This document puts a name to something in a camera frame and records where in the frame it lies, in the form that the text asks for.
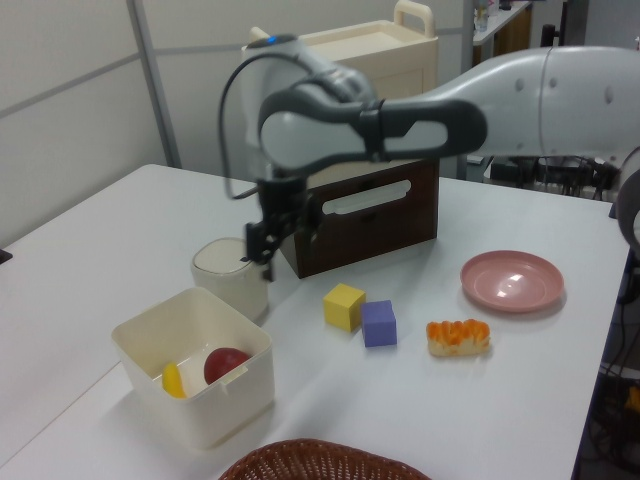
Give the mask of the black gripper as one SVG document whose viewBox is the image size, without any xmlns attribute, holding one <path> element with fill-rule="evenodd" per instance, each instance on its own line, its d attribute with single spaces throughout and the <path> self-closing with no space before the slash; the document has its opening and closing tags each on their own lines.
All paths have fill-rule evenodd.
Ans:
<svg viewBox="0 0 640 480">
<path fill-rule="evenodd" d="M 307 197 L 306 180 L 299 177 L 261 179 L 257 182 L 262 221 L 245 225 L 246 257 L 261 268 L 262 278 L 274 281 L 275 248 L 267 228 L 295 226 L 303 246 L 311 246 L 321 224 L 321 203 Z"/>
</svg>

